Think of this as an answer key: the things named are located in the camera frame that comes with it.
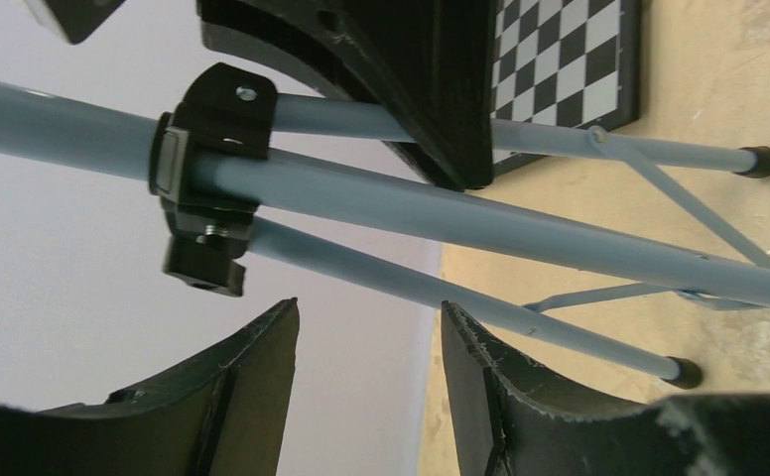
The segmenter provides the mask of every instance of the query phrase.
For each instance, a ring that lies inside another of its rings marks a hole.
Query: beige floor
[[[770,145],[770,0],[644,3],[643,117],[620,132],[727,147]],[[770,178],[668,172],[770,251]],[[737,258],[652,185],[612,162],[545,159],[499,179],[480,195]],[[513,302],[622,283],[456,246],[445,246],[441,273],[449,281]],[[700,391],[770,390],[770,310],[713,312],[662,295],[551,315],[653,352],[695,359],[707,373]],[[604,392],[651,401],[673,391],[632,370],[509,332],[499,335]],[[437,333],[432,352],[418,474],[455,475]]]

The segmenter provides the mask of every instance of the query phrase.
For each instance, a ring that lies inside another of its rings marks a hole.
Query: black plastic clamp
[[[259,203],[204,193],[193,186],[196,152],[267,160],[277,88],[270,79],[218,63],[199,76],[174,113],[158,123],[149,191],[160,197],[172,237],[163,272],[203,290],[241,297]]]

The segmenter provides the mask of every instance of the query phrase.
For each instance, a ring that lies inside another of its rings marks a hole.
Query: black rubber tip
[[[695,362],[681,357],[668,358],[677,362],[678,367],[680,367],[680,374],[674,379],[660,379],[663,382],[679,389],[688,390],[697,387],[704,381],[704,371]]]
[[[756,164],[749,171],[734,172],[737,176],[750,177],[751,179],[764,179],[770,177],[770,147],[742,147],[742,151],[752,152],[756,156]]]

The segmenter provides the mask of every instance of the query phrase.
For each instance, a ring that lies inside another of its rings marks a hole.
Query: metal rod
[[[491,325],[662,379],[680,373],[671,359],[265,219],[254,220],[249,250],[433,308],[451,300]]]
[[[532,302],[523,305],[537,312],[544,312],[549,309],[559,309],[561,307],[570,307],[573,305],[590,304],[593,302],[604,302],[606,300],[635,298],[637,296],[652,295],[656,293],[666,293],[670,290],[661,286],[648,285],[646,283],[634,283],[632,285],[613,286],[610,288],[601,288],[598,290],[578,291],[576,293],[566,293],[546,297],[539,302]]]
[[[550,156],[615,160],[593,147],[585,130],[493,119],[493,147]],[[281,94],[275,130],[327,136],[414,142],[383,107],[335,99]],[[756,164],[747,151],[614,134],[662,166],[745,172]]]
[[[0,82],[0,154],[145,180],[157,122]]]
[[[621,141],[614,141],[613,135],[601,128],[592,128],[589,131],[589,141],[605,155],[627,164],[745,258],[770,269],[770,256],[765,250],[756,246],[705,203],[661,171],[644,154]]]
[[[196,185],[276,208],[770,306],[770,270],[401,178],[272,150],[205,154]]]

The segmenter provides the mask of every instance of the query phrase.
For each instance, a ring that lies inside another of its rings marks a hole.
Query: clamp screw
[[[236,95],[243,101],[253,101],[256,99],[257,93],[255,90],[247,86],[239,86],[236,88]]]

